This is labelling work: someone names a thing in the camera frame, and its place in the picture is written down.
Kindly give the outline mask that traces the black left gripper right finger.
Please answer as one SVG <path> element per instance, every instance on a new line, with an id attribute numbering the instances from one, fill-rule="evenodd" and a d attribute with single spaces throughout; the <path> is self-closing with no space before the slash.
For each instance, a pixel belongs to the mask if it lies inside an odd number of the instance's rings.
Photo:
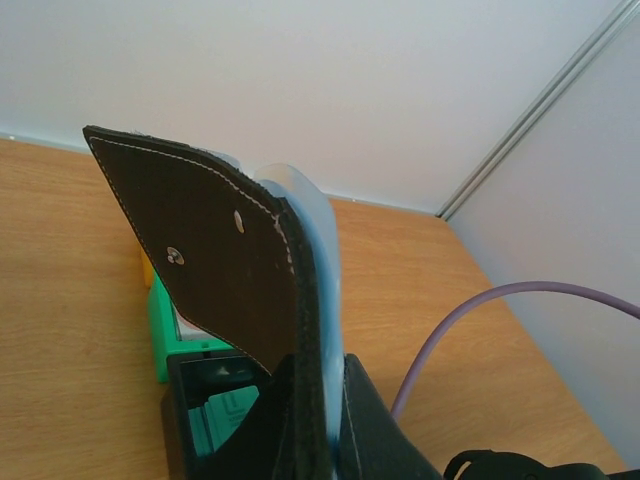
<path id="1" fill-rule="evenodd" d="M 361 480 L 438 479 L 438 470 L 403 434 L 362 363 L 345 357 L 339 477 Z"/>

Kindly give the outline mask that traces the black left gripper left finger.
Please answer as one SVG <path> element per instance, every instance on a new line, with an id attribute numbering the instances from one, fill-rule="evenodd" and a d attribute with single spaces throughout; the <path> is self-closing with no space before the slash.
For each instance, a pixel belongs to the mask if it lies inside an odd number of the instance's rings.
<path id="1" fill-rule="evenodd" d="M 200 479 L 293 479 L 294 360 L 284 357 L 235 433 L 206 461 Z"/>

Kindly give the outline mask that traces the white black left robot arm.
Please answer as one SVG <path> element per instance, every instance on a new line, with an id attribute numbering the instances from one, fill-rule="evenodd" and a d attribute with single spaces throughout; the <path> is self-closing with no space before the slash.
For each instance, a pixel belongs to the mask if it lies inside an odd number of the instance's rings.
<path id="1" fill-rule="evenodd" d="M 293 396 L 285 362 L 236 432 L 206 458 L 197 479 L 604 479 L 587 463 L 546 466 L 526 455 L 466 450 L 438 471 L 402 433 L 359 359 L 346 357 L 338 461 L 312 435 L 313 410 Z"/>

